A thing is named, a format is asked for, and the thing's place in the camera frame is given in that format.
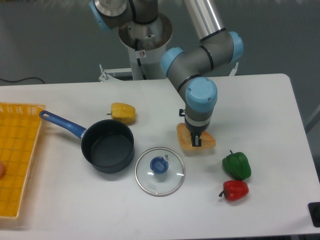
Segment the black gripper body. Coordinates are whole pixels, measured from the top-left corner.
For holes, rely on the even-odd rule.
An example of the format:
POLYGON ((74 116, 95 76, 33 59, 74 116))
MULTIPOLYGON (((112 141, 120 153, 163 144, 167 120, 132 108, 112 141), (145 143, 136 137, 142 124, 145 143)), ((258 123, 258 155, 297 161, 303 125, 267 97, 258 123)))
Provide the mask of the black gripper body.
POLYGON ((204 132, 209 127, 209 123, 201 126, 195 126, 186 121, 185 126, 192 135, 201 135, 202 132, 204 132))

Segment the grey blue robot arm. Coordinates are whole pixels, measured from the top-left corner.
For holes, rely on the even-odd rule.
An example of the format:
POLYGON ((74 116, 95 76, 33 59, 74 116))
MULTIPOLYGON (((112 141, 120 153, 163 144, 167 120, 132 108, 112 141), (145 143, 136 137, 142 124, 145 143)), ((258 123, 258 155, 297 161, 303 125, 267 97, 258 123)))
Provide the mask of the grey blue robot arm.
POLYGON ((187 0, 200 46, 190 52, 167 49, 173 27, 156 0, 92 0, 90 9, 105 31, 118 30, 126 46, 134 80, 168 78, 185 103, 179 114, 189 130, 187 139, 200 147, 218 98, 216 85, 205 77, 215 68, 241 57, 241 37, 227 31, 212 0, 187 0))

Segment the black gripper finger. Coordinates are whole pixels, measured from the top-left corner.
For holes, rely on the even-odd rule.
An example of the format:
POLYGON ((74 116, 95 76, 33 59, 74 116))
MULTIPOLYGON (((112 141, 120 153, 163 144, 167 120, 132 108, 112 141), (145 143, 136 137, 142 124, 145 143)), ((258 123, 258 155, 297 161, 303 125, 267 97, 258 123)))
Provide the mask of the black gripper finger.
POLYGON ((201 135, 199 133, 191 133, 191 144, 193 147, 201 147, 202 146, 202 140, 201 135))

